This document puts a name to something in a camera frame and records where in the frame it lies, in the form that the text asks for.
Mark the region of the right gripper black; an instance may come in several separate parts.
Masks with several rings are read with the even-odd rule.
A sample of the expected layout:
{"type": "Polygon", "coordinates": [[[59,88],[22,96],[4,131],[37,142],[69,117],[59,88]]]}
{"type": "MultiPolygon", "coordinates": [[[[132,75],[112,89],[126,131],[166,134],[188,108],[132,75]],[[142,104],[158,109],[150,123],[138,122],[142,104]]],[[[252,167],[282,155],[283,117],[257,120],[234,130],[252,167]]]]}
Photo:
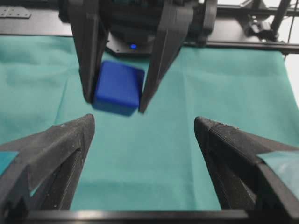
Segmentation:
{"type": "Polygon", "coordinates": [[[217,1],[205,0],[60,0],[59,18],[70,23],[86,102],[91,103],[97,79],[101,19],[113,26],[156,32],[148,73],[139,104],[144,113],[177,57],[184,41],[205,44],[214,28],[217,1]]]}

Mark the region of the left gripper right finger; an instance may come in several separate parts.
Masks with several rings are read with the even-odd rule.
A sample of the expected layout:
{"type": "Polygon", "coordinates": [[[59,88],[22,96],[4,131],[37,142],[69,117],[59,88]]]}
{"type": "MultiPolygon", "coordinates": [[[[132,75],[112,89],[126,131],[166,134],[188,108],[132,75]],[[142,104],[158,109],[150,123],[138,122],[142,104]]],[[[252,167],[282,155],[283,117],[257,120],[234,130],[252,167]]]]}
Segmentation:
{"type": "Polygon", "coordinates": [[[295,155],[298,148],[204,117],[194,132],[221,210],[214,224],[296,224],[299,201],[263,155],[295,155]]]}

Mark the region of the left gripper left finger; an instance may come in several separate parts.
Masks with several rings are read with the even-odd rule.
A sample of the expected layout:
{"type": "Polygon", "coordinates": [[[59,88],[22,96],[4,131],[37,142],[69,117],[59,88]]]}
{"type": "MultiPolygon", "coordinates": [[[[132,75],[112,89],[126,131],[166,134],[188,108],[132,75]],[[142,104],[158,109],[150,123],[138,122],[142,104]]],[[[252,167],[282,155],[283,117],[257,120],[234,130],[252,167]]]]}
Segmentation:
{"type": "Polygon", "coordinates": [[[91,114],[4,143],[14,156],[0,175],[0,221],[32,210],[68,210],[95,133],[91,114]]]}

